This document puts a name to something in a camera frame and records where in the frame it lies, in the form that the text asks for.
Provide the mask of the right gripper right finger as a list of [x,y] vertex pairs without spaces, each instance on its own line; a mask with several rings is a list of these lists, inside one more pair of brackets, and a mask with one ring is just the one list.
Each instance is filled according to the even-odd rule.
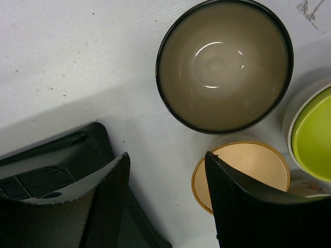
[[205,154],[220,247],[330,247],[330,197],[272,188]]

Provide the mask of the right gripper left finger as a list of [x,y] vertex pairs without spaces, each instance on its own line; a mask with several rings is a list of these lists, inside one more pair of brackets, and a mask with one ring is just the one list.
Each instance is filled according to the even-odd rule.
[[1,247],[116,247],[129,175],[124,152],[54,199],[1,198]]

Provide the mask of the wooden bowl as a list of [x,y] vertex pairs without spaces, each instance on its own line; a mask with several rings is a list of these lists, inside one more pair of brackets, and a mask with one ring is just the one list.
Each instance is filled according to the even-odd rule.
[[[275,148],[261,142],[238,141],[221,145],[212,153],[236,170],[275,189],[286,192],[290,186],[290,170],[285,158]],[[205,159],[196,165],[191,188],[198,204],[213,214],[205,173]]]

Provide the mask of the beige white bowl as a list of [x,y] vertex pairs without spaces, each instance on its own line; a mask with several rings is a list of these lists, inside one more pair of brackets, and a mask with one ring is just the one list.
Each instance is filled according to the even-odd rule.
[[285,110],[283,124],[282,124],[285,142],[287,144],[290,157],[300,169],[302,168],[295,160],[291,145],[293,126],[300,112],[308,104],[308,102],[312,100],[320,92],[327,89],[328,87],[330,87],[329,77],[306,86],[291,99],[290,103],[287,106],[287,109]]

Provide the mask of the yellow green bowl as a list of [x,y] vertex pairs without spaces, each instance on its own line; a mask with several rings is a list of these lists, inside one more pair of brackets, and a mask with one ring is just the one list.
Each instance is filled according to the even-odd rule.
[[292,151],[299,166],[330,182],[330,87],[303,108],[293,126]]

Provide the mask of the blue patterned bowl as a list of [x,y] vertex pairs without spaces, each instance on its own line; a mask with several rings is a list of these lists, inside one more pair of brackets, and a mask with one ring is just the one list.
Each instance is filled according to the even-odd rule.
[[179,122],[224,135],[265,119],[287,92],[293,67],[290,35],[269,8],[256,1],[205,1],[167,31],[155,76]]

